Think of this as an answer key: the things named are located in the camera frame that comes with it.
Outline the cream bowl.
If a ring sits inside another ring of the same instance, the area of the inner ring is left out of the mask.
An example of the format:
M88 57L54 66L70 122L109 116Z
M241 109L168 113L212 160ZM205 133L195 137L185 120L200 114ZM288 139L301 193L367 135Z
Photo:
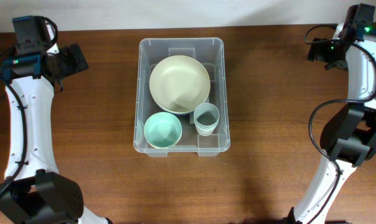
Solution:
M210 85L192 81L150 82L149 89L154 102L172 111L191 111L205 103L210 95Z
M163 110L187 114L206 102L210 94L210 76L196 59L174 55L155 66L149 77L149 90Z

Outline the mint green small bowl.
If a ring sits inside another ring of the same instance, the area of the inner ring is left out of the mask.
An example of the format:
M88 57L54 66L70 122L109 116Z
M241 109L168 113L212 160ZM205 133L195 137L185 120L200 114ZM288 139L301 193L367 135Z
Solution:
M144 137L158 149L175 146L182 137L181 122L171 113L155 113L144 124Z

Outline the grey cup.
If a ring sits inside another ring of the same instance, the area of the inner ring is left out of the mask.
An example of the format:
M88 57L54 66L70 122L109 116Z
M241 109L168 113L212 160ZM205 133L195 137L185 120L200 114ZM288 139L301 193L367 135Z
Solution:
M203 128L215 128L220 119L219 109L211 103L202 103L194 110L194 123Z

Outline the mint green cup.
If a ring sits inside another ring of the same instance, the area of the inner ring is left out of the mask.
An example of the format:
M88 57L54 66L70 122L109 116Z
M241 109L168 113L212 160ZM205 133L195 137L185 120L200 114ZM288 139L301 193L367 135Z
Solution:
M200 128L200 129L203 129L203 130L209 130L209 129L215 129L217 127L218 123L219 122L215 122L215 123L210 124L210 125L204 125L204 124L201 124L201 123L195 121L194 124L197 128Z

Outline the cream cup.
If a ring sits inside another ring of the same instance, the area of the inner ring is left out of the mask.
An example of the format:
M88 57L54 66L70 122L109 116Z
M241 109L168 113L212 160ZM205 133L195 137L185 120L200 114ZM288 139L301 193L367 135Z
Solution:
M203 130L203 129L200 129L200 128L197 128L195 127L198 134L201 135L201 136L210 136L215 129L209 129L209 130Z

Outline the yellow small bowl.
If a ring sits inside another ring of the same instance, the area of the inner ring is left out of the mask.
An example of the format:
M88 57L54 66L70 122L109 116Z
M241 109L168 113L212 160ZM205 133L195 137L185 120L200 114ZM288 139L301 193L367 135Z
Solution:
M144 128L144 136L152 147L167 148L179 142L182 128L171 124L155 124Z

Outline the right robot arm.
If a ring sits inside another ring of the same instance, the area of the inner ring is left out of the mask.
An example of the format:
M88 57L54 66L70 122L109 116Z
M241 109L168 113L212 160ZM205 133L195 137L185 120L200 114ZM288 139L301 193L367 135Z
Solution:
M327 213L348 177L376 154L376 29L375 6L352 5L345 19L329 24L331 39L305 40L311 47L309 61L324 62L325 69L339 68L349 73L347 99L329 120L319 141L313 135L312 121L326 101L310 115L308 132L321 153L316 174L306 194L291 208L283 223L325 223Z

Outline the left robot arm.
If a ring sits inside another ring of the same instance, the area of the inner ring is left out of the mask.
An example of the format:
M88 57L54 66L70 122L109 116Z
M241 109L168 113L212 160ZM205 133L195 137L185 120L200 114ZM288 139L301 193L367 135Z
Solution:
M80 186L59 174L52 148L55 87L88 68L80 47L60 48L56 24L44 16L13 19L17 42L3 53L0 80L11 113L11 143L0 211L13 223L102 223Z

